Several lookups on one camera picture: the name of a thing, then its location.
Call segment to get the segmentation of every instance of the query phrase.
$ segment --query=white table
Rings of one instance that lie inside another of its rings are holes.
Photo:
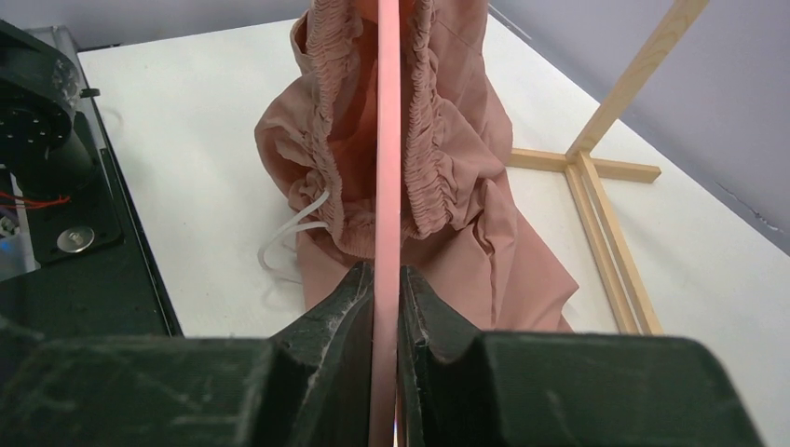
[[[292,213],[252,130],[298,70],[291,21],[82,53],[80,60],[188,336],[268,336],[303,311],[257,261]],[[597,102],[490,20],[485,60],[515,145],[563,152]],[[654,184],[606,181],[665,330],[727,366],[772,445],[790,437],[790,258],[620,122],[596,156],[658,165]],[[580,289],[578,332],[615,325],[560,174],[510,169],[516,202]]]

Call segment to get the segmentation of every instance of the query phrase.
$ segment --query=wooden stick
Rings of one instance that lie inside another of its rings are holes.
[[[659,64],[705,9],[708,0],[675,0],[659,26],[620,76],[615,87],[567,151],[569,157],[590,152],[622,115]]]
[[[598,175],[604,179],[625,180],[629,182],[653,183],[661,175],[658,166],[624,163],[621,161],[592,159]],[[565,172],[568,166],[565,154],[514,148],[508,166],[513,168]]]
[[[604,232],[598,223],[598,218],[595,216],[593,204],[590,203],[590,196],[584,187],[579,168],[574,165],[568,165],[565,168],[565,176],[573,200],[576,202],[576,208],[579,210],[581,224],[584,227],[584,232],[587,234],[587,240],[590,242],[592,257],[598,265],[598,273],[601,275],[601,282],[604,284],[606,297],[609,299],[609,305],[612,308],[612,314],[615,317],[618,329],[620,333],[638,334],[639,327],[636,325],[633,311],[628,305],[628,296],[622,288],[620,275],[618,275],[615,262],[606,244]]]
[[[639,271],[636,269],[636,263],[628,250],[617,215],[612,208],[611,202],[609,202],[606,191],[604,191],[604,186],[601,184],[601,179],[598,177],[598,172],[595,170],[590,154],[586,152],[579,153],[579,167],[581,168],[582,177],[587,183],[590,200],[595,206],[598,218],[601,220],[601,226],[604,228],[606,239],[609,242],[609,247],[612,249],[612,254],[617,262],[622,282],[625,284],[625,290],[631,298],[631,306],[639,321],[642,333],[650,335],[661,334],[662,329],[659,319],[653,310],[653,304],[647,297],[645,284],[642,282]]]

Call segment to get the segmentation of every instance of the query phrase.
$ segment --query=wooden frame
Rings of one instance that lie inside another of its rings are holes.
[[[656,166],[593,158],[590,152],[707,4],[708,0],[674,1],[565,154],[516,148],[508,164],[565,174],[609,305],[623,333],[658,335],[662,329],[601,179],[653,183],[661,170]]]

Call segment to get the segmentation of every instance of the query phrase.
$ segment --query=wire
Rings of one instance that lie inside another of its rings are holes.
[[[21,204],[0,203],[0,208],[5,210],[41,210],[43,208],[54,207],[56,205],[62,205],[71,201],[69,196],[59,196],[55,200],[33,200],[24,196],[14,196],[3,191],[0,191],[0,198],[21,202]]]

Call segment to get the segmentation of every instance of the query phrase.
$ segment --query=wooden beam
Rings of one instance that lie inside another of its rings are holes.
[[[590,202],[590,196],[587,194],[587,188],[584,187],[581,174],[579,174],[579,168],[568,165],[565,168],[565,176],[573,201],[576,202],[576,209],[579,211],[584,233],[587,234],[587,240],[590,242],[592,257],[595,259],[595,264],[598,265],[598,273],[601,275],[601,282],[604,284],[606,297],[609,299],[618,329],[620,333],[638,334],[639,326],[636,325],[633,311],[628,305],[628,296],[622,288],[615,261],[606,244],[604,231],[595,216],[595,210]]]
[[[578,152],[590,152],[601,141],[707,4],[708,0],[674,1],[659,26],[571,144],[567,151],[569,157],[576,156]]]
[[[661,168],[638,163],[592,159],[598,175],[604,179],[625,180],[629,182],[653,183],[661,175]],[[513,168],[565,172],[568,166],[564,154],[514,148],[508,166]]]
[[[611,202],[609,202],[604,186],[601,184],[601,179],[598,177],[598,172],[595,170],[590,154],[586,152],[579,153],[579,168],[586,183],[590,200],[595,206],[601,226],[606,234],[606,240],[617,263],[625,290],[631,298],[631,307],[636,314],[636,319],[639,321],[642,333],[649,335],[661,334],[661,324],[653,310],[653,304],[647,296],[645,284],[642,282],[639,271],[636,269],[636,263],[633,261],[631,251],[628,250],[617,215],[612,208]]]

